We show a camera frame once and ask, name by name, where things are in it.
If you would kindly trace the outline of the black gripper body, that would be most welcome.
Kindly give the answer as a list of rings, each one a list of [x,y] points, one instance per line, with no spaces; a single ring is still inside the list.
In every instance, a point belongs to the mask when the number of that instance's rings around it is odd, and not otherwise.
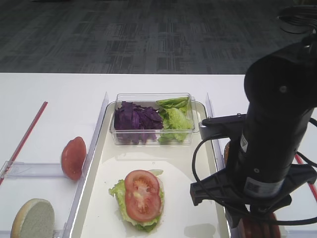
[[[246,188],[250,191],[244,192],[238,189],[234,184],[235,180],[229,174],[229,168],[200,180],[196,173],[196,166],[192,164],[192,172],[196,180],[190,185],[190,195],[195,206],[203,200],[213,200],[219,205],[225,207],[231,219],[229,224],[235,228],[240,219],[249,218],[256,221],[279,226],[302,226],[317,222],[317,218],[303,220],[281,221],[268,218],[268,214],[280,208],[290,205],[292,198],[290,193],[298,187],[307,183],[302,180],[300,171],[296,164],[292,164],[290,170],[283,181],[281,189],[274,196],[264,195],[263,186],[251,178],[247,179]]]

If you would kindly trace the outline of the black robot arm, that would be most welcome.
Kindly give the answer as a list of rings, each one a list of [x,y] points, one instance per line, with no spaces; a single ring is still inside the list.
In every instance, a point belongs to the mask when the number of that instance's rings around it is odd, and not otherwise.
[[[230,227],[242,218],[280,226],[314,224],[316,218],[278,221],[274,211],[291,204],[291,193],[316,182],[316,165],[293,164],[317,106],[317,36],[269,54],[247,70],[246,114],[200,122],[203,142],[229,138],[226,166],[190,185],[194,205],[213,200],[226,208]]]

